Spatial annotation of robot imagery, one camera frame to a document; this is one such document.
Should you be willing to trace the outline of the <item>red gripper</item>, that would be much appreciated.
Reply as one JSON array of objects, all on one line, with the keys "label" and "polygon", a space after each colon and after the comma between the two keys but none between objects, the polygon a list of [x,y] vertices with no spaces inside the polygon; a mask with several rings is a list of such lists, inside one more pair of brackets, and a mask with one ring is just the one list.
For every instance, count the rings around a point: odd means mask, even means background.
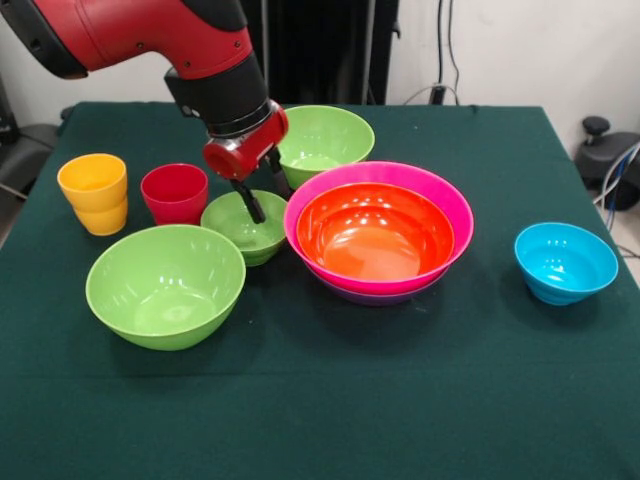
[{"label": "red gripper", "polygon": [[267,119],[255,129],[232,139],[210,139],[203,148],[206,164],[219,176],[231,180],[233,189],[241,196],[252,221],[264,223],[266,216],[258,199],[242,182],[259,166],[267,155],[278,194],[289,198],[292,190],[282,168],[277,146],[288,131],[288,119],[284,109],[270,100]]}]

